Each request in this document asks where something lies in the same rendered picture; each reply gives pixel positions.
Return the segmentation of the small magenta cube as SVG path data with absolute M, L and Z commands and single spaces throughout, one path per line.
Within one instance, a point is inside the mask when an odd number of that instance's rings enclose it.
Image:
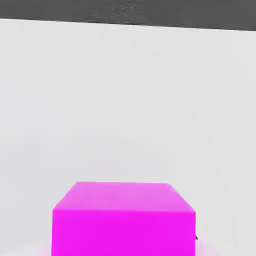
M 196 212 L 167 183 L 77 182 L 52 211 L 51 256 L 196 256 Z

